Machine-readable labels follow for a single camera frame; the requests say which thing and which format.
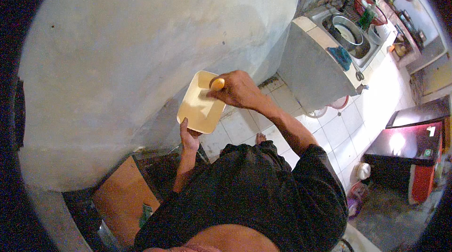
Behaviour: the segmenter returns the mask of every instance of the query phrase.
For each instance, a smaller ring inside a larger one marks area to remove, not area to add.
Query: hand
[[[180,124],[180,139],[182,140],[182,147],[184,151],[196,152],[199,148],[199,138],[201,135],[198,131],[189,130],[187,126],[189,120],[184,118]]]
[[[231,106],[251,110],[259,110],[271,102],[268,96],[262,94],[247,72],[237,70],[224,73],[212,79],[210,84],[219,77],[225,80],[225,86],[219,91],[209,91],[207,97],[218,99]]]

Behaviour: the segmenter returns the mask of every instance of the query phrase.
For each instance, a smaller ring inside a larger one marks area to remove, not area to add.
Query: kitchen sink
[[[330,27],[331,25],[332,15],[346,17],[331,5],[321,6],[305,13],[306,17],[308,17],[320,29],[324,30],[328,35],[330,35],[332,40],[334,40],[334,42],[336,42],[336,44],[340,46],[341,44],[339,43],[339,41],[328,32],[328,27]],[[354,49],[349,50],[348,53],[350,54],[352,61],[355,63],[359,71],[363,72],[373,60],[375,55],[378,53],[381,46],[378,46],[374,42],[372,42],[369,35],[365,31],[361,30],[361,32],[363,34],[363,43],[359,46],[356,46]]]

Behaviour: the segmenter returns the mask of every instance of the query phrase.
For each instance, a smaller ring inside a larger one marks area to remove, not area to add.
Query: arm
[[[318,145],[314,136],[297,119],[278,107],[269,96],[262,94],[248,73],[233,71],[219,77],[225,80],[224,88],[208,92],[208,97],[263,114],[276,125],[292,150],[299,156],[310,144]]]
[[[176,180],[173,191],[180,193],[190,177],[191,170],[195,167],[196,152],[199,148],[198,136],[201,134],[196,131],[188,130],[189,120],[184,118],[180,124],[180,138],[182,140],[182,154],[180,157],[179,168],[177,169]]]

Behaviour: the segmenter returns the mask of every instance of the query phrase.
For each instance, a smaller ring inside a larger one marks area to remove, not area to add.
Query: black shirt
[[[161,204],[135,249],[182,246],[220,224],[250,227],[280,251],[329,251],[345,232],[345,192],[325,151],[311,144],[291,172],[272,141],[227,145],[220,158]]]

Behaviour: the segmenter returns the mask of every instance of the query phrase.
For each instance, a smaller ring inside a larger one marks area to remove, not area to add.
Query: white container
[[[210,134],[215,130],[226,104],[220,100],[207,98],[206,93],[209,91],[210,81],[217,76],[218,74],[207,71],[195,74],[177,112],[178,123],[187,118],[188,128],[191,130],[204,134]]]

